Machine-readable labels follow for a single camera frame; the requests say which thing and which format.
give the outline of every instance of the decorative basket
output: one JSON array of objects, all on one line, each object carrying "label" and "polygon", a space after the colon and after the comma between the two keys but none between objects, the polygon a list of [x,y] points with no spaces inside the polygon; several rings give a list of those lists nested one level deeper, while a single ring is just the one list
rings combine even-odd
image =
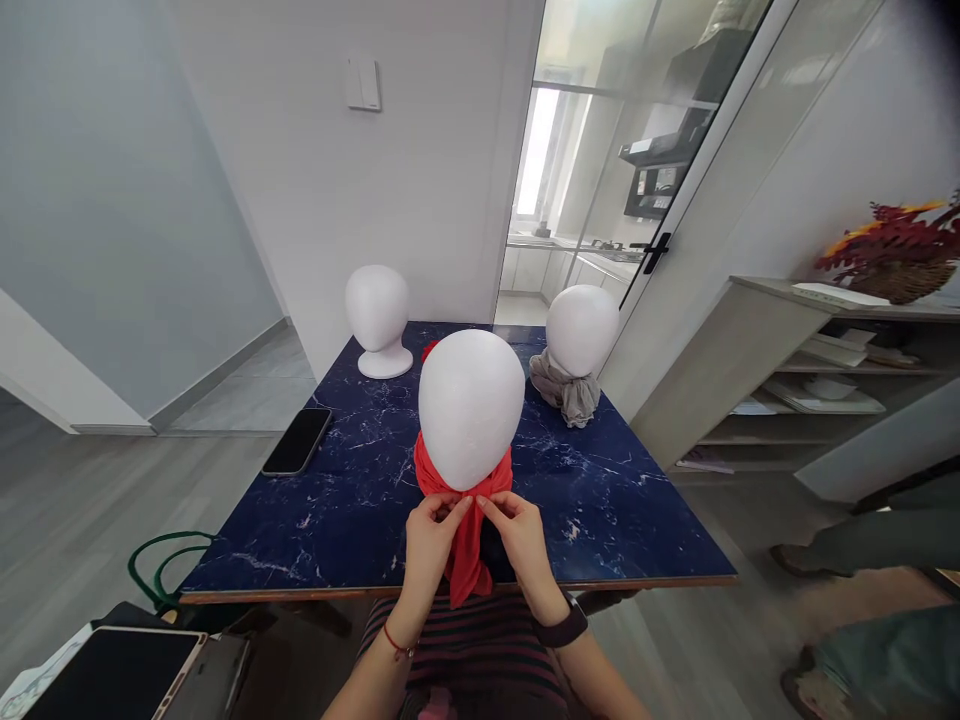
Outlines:
[{"label": "decorative basket", "polygon": [[946,260],[886,262],[870,268],[866,275],[855,277],[850,289],[886,298],[894,305],[907,305],[942,288],[956,269],[956,265]]}]

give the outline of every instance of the gray pants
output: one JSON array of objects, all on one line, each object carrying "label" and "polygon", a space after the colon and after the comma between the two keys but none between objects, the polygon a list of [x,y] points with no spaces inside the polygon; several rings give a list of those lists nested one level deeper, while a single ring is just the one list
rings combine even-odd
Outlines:
[{"label": "gray pants", "polygon": [[888,512],[821,530],[801,560],[849,575],[901,565],[960,570],[960,473],[894,495]]},{"label": "gray pants", "polygon": [[[890,507],[817,533],[804,564],[851,574],[901,565],[960,570],[960,474],[895,495]],[[877,717],[960,716],[960,605],[847,625],[814,657]]]}]

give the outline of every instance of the white shelf unit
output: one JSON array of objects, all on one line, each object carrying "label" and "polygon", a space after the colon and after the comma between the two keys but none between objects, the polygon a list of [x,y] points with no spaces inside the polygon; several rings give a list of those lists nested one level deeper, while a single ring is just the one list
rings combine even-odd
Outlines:
[{"label": "white shelf unit", "polygon": [[[790,280],[731,278],[716,308],[637,413],[631,426],[664,468],[694,447],[734,472],[795,472],[960,375],[960,311],[924,306],[842,310],[800,298]],[[907,352],[922,366],[865,360],[849,368],[800,352],[832,319],[909,324]],[[879,400],[877,414],[798,412],[761,386],[771,376],[794,384],[804,375],[841,375]],[[752,396],[775,415],[732,415]]]}]

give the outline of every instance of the gray scarf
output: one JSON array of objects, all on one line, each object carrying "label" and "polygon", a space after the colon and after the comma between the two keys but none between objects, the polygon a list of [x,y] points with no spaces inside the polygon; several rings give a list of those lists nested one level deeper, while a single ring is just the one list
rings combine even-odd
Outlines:
[{"label": "gray scarf", "polygon": [[552,363],[549,348],[530,358],[530,382],[552,407],[560,408],[567,427],[586,427],[600,402],[600,385],[593,373],[570,377]]}]

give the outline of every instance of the wooden table edge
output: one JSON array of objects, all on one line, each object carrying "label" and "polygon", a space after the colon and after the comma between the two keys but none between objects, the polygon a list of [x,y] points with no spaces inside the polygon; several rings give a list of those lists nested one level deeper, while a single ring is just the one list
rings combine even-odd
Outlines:
[{"label": "wooden table edge", "polygon": [[[736,585],[738,575],[703,575],[691,578],[638,578],[635,580],[610,580],[603,582],[562,582],[564,590],[654,590],[656,588],[722,587]],[[501,583],[494,586],[494,594],[514,592],[516,583]],[[396,597],[400,586],[368,588],[304,588],[302,590],[220,590],[184,592],[180,602],[184,605],[219,605],[227,603],[258,602],[310,602],[315,600],[340,600],[357,597]]]}]

